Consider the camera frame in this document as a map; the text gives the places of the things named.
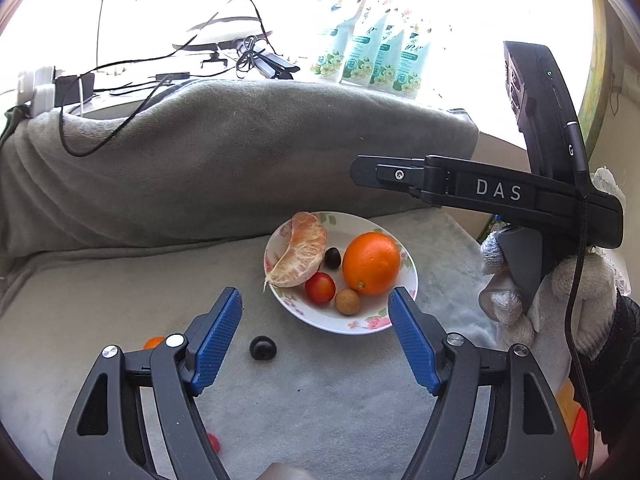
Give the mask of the white gloved right hand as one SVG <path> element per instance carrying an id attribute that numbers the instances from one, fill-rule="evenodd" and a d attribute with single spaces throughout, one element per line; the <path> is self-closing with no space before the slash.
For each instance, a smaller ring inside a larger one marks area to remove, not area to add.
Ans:
<path id="1" fill-rule="evenodd" d="M 491 233 L 480 246 L 483 272 L 491 276 L 480 292 L 480 308 L 498 323 L 501 347 L 525 344 L 547 351 L 556 342 L 555 354 L 567 352 L 564 322 L 565 312 L 574 280 L 576 258 L 563 259 L 542 280 L 534 299 L 526 304 L 524 292 L 515 284 L 506 257 Z M 577 349 L 587 356 L 600 350 L 605 333 L 611 327 L 617 297 L 631 294 L 631 282 L 626 263 L 616 249 L 589 247 L 586 250 L 578 295 L 572 314 L 572 335 Z"/>

